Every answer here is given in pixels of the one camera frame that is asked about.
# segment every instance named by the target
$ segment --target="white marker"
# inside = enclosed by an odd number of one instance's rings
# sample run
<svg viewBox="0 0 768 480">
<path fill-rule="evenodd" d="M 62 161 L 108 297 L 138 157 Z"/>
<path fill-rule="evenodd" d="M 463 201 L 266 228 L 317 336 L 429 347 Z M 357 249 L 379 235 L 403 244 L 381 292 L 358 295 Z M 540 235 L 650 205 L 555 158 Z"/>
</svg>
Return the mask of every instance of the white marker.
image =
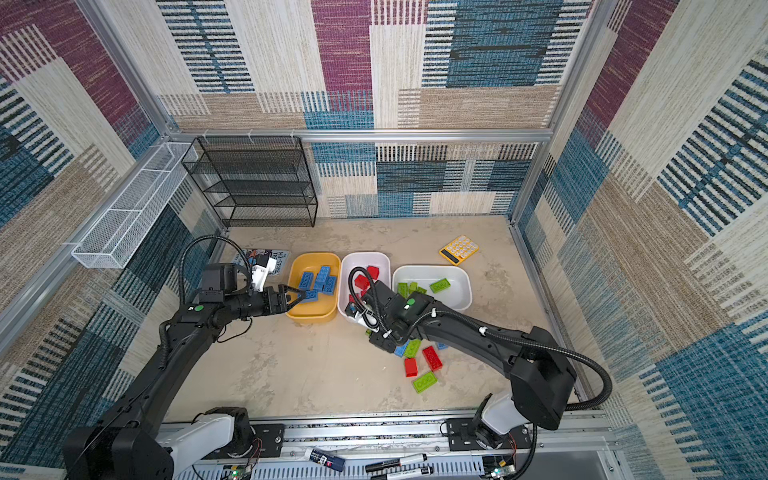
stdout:
<svg viewBox="0 0 768 480">
<path fill-rule="evenodd" d="M 435 469 L 433 467 L 421 467 L 414 468 L 413 470 L 405 470 L 404 472 L 382 473 L 381 475 L 374 475 L 371 477 L 371 480 L 405 480 L 406 478 L 431 475 L 433 473 L 435 473 Z"/>
</svg>

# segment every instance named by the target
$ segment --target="white bowl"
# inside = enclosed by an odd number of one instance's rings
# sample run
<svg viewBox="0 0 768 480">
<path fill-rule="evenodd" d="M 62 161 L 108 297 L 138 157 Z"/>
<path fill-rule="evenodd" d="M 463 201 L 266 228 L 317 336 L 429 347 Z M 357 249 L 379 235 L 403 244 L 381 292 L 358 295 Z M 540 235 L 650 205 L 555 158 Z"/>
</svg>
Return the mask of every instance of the white bowl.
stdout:
<svg viewBox="0 0 768 480">
<path fill-rule="evenodd" d="M 355 252 L 350 253 L 344 257 L 341 261 L 341 273 L 339 274 L 339 279 L 337 280 L 339 284 L 339 303 L 336 307 L 339 309 L 339 313 L 344 315 L 344 318 L 352 323 L 358 322 L 356 322 L 352 317 L 347 316 L 346 313 L 344 313 L 344 309 L 349 303 L 349 287 L 347 286 L 347 277 L 349 277 L 349 272 L 351 272 L 352 269 L 356 266 L 361 266 L 363 268 L 367 266 L 377 266 L 379 268 L 378 280 L 381 280 L 389 288 L 392 288 L 392 279 L 390 277 L 392 270 L 389 265 L 389 257 L 384 253 Z M 362 320 L 360 320 L 360 324 L 368 328 Z"/>
<path fill-rule="evenodd" d="M 429 288 L 438 280 L 447 279 L 451 286 L 442 292 L 433 293 Z M 392 288 L 397 292 L 398 283 L 417 282 L 427 290 L 427 295 L 435 297 L 448 308 L 463 312 L 472 305 L 472 287 L 469 275 L 457 266 L 449 265 L 403 265 L 392 275 Z"/>
</svg>

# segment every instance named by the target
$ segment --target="black wire shelf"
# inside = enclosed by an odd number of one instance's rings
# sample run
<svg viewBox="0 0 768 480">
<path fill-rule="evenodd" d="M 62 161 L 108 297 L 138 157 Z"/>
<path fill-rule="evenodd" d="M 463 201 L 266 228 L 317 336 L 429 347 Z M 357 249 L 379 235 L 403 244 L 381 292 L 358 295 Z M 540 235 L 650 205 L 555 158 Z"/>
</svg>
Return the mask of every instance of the black wire shelf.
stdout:
<svg viewBox="0 0 768 480">
<path fill-rule="evenodd" d="M 317 194 L 301 140 L 198 137 L 183 162 L 228 227 L 314 227 Z"/>
</svg>

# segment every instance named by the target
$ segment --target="wire mesh shelf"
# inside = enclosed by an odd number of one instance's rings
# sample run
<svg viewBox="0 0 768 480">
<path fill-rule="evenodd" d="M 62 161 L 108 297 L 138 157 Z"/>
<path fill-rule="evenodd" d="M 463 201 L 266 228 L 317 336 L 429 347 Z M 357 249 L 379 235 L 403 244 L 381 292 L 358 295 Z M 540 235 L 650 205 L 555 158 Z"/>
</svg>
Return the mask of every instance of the wire mesh shelf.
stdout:
<svg viewBox="0 0 768 480">
<path fill-rule="evenodd" d="M 198 137 L 184 158 L 227 227 L 314 227 L 317 195 L 301 140 Z"/>
<path fill-rule="evenodd" d="M 167 142 L 159 147 L 85 234 L 72 256 L 86 268 L 125 268 L 187 176 L 181 160 L 197 156 L 189 146 Z"/>
</svg>

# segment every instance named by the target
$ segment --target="yellow bowl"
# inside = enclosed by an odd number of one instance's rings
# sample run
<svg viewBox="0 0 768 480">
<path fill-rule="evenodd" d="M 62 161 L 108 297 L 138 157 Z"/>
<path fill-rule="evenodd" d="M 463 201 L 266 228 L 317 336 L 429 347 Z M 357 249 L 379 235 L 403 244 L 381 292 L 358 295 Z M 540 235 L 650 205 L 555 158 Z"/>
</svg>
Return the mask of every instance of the yellow bowl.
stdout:
<svg viewBox="0 0 768 480">
<path fill-rule="evenodd" d="M 314 273 L 312 278 L 313 285 L 320 272 L 320 267 L 330 266 L 331 276 L 336 277 L 336 286 L 333 289 L 333 295 L 319 293 L 316 302 L 300 303 L 293 307 L 286 315 L 298 323 L 324 323 L 329 322 L 336 316 L 336 302 L 339 299 L 339 271 L 341 270 L 341 260 L 335 253 L 316 252 L 304 253 L 296 257 L 293 265 L 290 267 L 288 276 L 288 285 L 299 288 L 301 275 L 304 272 Z"/>
</svg>

